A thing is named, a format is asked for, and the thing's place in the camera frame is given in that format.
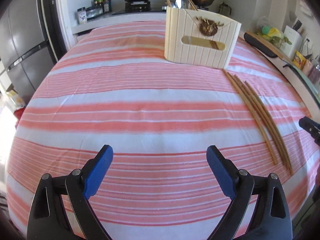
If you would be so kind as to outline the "steel spoon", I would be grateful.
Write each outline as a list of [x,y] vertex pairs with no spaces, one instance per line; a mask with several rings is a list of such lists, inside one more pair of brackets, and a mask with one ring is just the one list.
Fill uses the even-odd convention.
[[188,0],[176,0],[175,1],[175,6],[178,9],[188,9],[189,2],[188,2]]

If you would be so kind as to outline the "wooden cutting board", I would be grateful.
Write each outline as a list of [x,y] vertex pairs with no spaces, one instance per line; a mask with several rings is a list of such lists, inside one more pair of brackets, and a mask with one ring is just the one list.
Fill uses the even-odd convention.
[[277,48],[275,45],[273,45],[266,39],[263,39],[262,37],[252,32],[245,32],[244,40],[270,58],[275,59],[276,57],[278,57],[286,63],[293,64],[292,60],[289,57],[287,57],[279,48]]

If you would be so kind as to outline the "sauce bottles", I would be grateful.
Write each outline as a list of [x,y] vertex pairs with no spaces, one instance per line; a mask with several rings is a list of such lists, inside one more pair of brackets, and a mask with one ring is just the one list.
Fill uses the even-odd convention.
[[102,9],[104,14],[112,12],[112,0],[93,0],[93,6]]

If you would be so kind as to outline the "grey refrigerator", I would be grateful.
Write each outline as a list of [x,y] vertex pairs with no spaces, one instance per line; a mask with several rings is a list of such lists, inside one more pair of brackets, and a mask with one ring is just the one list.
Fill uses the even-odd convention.
[[14,90],[28,104],[57,58],[42,0],[11,0],[1,15],[1,62]]

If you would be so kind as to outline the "black gas stove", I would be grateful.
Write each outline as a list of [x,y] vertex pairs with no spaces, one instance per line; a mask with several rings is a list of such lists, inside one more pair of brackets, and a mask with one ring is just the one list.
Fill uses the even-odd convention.
[[114,12],[112,15],[137,14],[137,13],[152,13],[152,12],[166,12],[167,5],[153,6],[150,2],[125,2],[125,7],[122,10]]

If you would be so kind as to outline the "cream utensil holder box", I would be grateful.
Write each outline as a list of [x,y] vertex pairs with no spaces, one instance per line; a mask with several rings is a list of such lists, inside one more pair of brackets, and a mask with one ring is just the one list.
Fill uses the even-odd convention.
[[214,12],[168,8],[164,57],[174,63],[226,68],[240,29],[241,23]]

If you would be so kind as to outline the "green cutting board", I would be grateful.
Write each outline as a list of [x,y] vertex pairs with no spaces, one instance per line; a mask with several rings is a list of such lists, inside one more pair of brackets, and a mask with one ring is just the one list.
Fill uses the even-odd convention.
[[285,64],[282,66],[283,75],[292,85],[292,87],[298,92],[302,98],[302,93],[298,89],[302,90],[302,87],[310,94],[316,105],[319,107],[319,94],[316,86],[310,81],[310,79],[297,67],[291,64]]

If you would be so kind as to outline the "yellow green bag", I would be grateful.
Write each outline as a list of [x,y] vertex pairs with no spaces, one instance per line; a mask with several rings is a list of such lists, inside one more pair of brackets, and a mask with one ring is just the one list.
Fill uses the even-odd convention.
[[272,26],[269,19],[265,16],[257,21],[257,35],[271,42],[277,48],[292,42],[284,35],[282,31]]

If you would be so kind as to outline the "white knife block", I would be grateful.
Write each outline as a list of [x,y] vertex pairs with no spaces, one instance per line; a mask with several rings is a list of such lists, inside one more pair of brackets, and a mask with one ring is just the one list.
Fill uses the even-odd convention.
[[284,39],[280,50],[291,60],[302,44],[302,36],[298,32],[301,27],[302,22],[297,20],[293,27],[287,25],[284,30]]

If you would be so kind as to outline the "spice jar rack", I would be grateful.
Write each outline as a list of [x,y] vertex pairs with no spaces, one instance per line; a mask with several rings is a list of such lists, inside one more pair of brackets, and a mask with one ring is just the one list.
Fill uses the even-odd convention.
[[103,14],[103,8],[100,6],[92,6],[92,7],[81,7],[77,9],[77,17],[79,24],[85,24],[90,20],[97,18],[98,16]]

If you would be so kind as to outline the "yellow snack box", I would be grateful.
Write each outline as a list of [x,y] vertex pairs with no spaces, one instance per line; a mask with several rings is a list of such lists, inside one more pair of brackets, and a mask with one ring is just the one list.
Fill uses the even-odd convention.
[[306,63],[306,58],[299,51],[296,51],[293,57],[293,64],[298,69],[302,70],[304,68],[305,63]]

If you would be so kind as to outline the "pink striped tablecloth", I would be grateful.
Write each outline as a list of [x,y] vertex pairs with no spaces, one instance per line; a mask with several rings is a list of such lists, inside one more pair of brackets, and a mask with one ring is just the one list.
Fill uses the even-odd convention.
[[95,29],[41,83],[8,163],[9,214],[20,232],[41,176],[67,175],[104,145],[114,158],[90,203],[113,239],[206,239],[230,202],[206,161],[210,145],[252,175],[276,173],[297,214],[314,186],[319,149],[299,127],[309,111],[294,88],[237,40],[227,72],[247,81],[270,112],[291,175],[274,165],[223,70],[167,61],[164,37],[164,21]]

